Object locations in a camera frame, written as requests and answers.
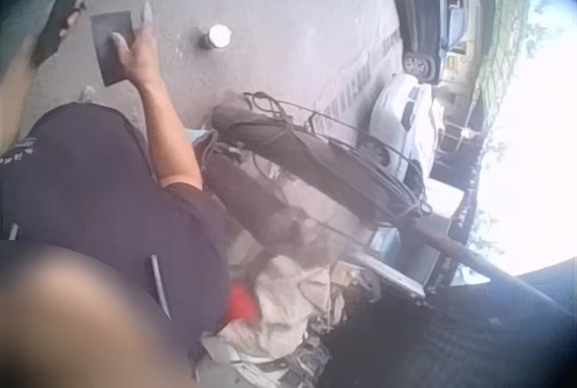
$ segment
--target white bottle cap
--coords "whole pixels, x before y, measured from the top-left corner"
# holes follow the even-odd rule
[[[208,43],[214,48],[224,48],[231,41],[233,33],[222,24],[213,25],[208,31]]]

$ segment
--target white cloth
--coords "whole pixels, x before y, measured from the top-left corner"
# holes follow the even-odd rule
[[[238,352],[270,360],[292,354],[300,345],[311,317],[330,311],[328,267],[303,269],[280,255],[270,260],[254,288],[261,320],[228,324],[218,335]]]

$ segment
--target phone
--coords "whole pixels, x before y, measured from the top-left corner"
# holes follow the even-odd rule
[[[126,79],[118,60],[116,46],[112,41],[112,33],[122,34],[128,46],[133,45],[134,29],[131,13],[130,11],[122,11],[93,15],[90,21],[92,22],[92,36],[102,81],[105,87],[112,86]]]

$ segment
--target white car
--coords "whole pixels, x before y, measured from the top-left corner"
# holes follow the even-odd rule
[[[420,193],[423,178],[428,177],[435,162],[443,111],[433,101],[430,85],[398,74],[380,92],[371,112],[368,133],[384,146],[367,138],[359,148]]]

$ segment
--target dark car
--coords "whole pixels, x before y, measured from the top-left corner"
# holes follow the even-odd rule
[[[421,82],[438,84],[446,53],[467,30],[467,0],[396,0],[405,43],[403,67]]]

